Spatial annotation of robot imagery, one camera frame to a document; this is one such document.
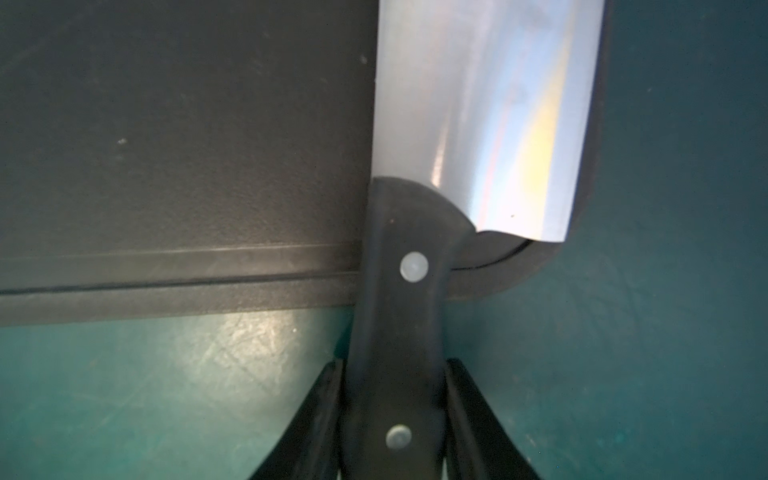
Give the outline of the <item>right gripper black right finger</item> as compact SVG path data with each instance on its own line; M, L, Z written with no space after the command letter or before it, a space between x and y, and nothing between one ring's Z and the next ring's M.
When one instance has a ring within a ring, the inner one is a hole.
M449 359L445 368L450 479L528 479L540 476L513 444L464 364Z

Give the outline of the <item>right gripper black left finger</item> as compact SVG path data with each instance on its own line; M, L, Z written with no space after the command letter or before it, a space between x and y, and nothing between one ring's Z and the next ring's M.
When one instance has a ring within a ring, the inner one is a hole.
M343 362L326 364L285 432L250 480L328 479L340 471Z

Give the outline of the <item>cleaver knife black handle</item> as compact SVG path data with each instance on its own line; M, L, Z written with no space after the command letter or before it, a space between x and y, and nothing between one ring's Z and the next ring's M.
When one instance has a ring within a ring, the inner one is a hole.
M449 272L483 231L564 241L605 5L384 1L341 473L437 479Z

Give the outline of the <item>black plastic cutting board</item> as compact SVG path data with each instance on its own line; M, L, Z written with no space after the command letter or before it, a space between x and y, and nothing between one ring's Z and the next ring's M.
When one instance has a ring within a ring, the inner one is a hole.
M374 1L5 1L5 327L343 306Z

